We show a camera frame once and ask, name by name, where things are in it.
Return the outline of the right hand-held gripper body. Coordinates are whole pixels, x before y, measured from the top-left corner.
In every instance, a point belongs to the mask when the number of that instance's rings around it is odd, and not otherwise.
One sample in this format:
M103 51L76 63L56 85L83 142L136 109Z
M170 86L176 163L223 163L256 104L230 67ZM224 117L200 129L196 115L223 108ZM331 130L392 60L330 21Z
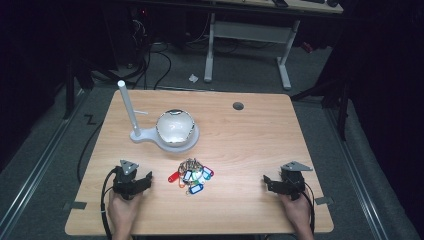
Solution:
M305 191L305 180L302 171L312 171L312 168L297 161L291 161L281 166L280 177L284 185L284 195L297 200Z

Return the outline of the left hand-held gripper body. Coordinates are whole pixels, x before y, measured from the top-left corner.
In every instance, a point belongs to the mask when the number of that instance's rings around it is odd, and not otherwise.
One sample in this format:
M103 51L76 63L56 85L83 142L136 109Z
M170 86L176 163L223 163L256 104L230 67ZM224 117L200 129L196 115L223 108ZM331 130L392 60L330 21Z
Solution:
M120 165L114 169L113 191L125 200L132 200L135 193L135 177L139 165L127 160L120 160Z

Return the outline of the bunch of keys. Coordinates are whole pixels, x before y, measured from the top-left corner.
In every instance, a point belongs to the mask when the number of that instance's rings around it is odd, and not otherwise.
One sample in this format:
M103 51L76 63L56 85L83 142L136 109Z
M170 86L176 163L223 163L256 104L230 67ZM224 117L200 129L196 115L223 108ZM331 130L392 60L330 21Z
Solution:
M168 182L177 182L180 188L186 189L187 195L194 195L201 192L206 182L214 175L215 172L211 168L196 158L188 158L181 162L177 170L168 177Z

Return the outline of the person's left hand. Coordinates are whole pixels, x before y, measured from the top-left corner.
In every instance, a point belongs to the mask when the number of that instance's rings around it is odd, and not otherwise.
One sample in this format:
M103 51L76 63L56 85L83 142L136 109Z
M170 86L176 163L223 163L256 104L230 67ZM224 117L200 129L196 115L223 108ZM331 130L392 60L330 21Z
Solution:
M141 199L141 193L135 195L132 200L125 200L113 191L109 193L108 215L114 227L112 240L130 239Z

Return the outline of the person's right hand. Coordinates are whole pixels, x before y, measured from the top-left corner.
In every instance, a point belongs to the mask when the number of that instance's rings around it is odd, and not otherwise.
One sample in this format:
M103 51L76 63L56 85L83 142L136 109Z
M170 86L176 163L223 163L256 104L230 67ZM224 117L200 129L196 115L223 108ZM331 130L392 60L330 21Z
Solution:
M307 194L302 194L296 200L292 200L288 195L279 195L279 198L298 240L315 240L310 227L311 207Z

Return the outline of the white stand with pole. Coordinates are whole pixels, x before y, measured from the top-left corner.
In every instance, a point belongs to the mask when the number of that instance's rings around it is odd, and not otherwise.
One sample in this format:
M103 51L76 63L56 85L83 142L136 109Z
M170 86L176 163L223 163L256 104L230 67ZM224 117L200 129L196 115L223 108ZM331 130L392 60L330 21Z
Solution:
M129 92L126 87L126 83L123 80L119 80L117 83L117 86L119 88L119 91L121 93L124 106L126 108L126 111L128 113L130 123L132 125L132 131L129 134L130 139L134 143L141 143L141 142L153 142L155 143L160 149L171 152L171 153L183 153L186 151L189 151L192 149L198 142L200 138L200 130L195 122L195 128L192 134L191 139L183 146L179 147L171 147L167 146L160 138L156 131L156 124L152 128L141 128L138 124L136 114L137 111L133 109L132 102L129 97Z

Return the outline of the white bowl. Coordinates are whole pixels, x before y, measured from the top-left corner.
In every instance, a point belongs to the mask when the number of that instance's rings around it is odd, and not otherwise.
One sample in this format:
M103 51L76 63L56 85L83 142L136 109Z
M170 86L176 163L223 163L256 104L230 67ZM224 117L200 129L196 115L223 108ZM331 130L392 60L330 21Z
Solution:
M156 122L159 138L171 147L185 145L192 137L195 122L192 116L181 109L164 112Z

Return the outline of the black metal stand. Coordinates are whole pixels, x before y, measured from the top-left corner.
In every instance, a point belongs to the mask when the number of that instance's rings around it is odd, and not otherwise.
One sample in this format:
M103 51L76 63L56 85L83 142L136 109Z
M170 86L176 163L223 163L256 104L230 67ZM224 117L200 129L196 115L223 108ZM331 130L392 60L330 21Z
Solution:
M91 90L94 81L91 77L90 63L83 58L72 58L66 67L66 101L65 101L65 119L69 119L75 108L75 82L85 90Z
M338 107L336 129L339 137L345 141L345 124L348 116L348 98L351 80L349 78L338 78L316 84L315 86L291 96L292 101L299 101L307 96L322 96L321 106L323 108Z

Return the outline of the white-legged wooden desk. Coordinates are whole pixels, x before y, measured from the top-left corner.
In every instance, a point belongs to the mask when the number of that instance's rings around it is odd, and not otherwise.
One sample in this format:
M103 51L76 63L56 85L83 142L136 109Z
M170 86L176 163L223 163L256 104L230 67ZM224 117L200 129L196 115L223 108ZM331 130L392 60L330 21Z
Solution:
M344 12L339 0L205 0L211 7L259 7L262 10L290 10L294 13L317 13L341 15ZM282 55L276 58L282 86L291 89L286 61L297 35L301 20L296 17L288 24L266 25L258 20L217 20L216 14L209 15L208 52L205 62L204 81L213 79L214 42L216 38L246 40L282 44Z

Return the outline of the metal floor rail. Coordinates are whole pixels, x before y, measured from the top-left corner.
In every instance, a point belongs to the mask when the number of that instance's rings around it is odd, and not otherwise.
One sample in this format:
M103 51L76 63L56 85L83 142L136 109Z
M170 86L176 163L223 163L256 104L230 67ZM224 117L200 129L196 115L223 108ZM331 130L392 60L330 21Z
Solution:
M368 226L375 240L389 240L385 227L382 224L380 216L377 212L374 201L366 188L362 176L354 162L353 155L345 140L343 140L338 132L336 115L332 110L324 109L324 114L329 121L332 132L335 135L338 145L343 154L343 162L346 167L351 185L353 186L356 197L361 206L362 212L366 218Z
M0 187L3 191L3 197L0 196L0 240L7 240L13 233L89 94L89 91L79 90L74 96L74 107L67 112L62 106L66 103L66 95L60 93L54 106L35 124L12 162L0 174L0 180L6 182L5 187Z

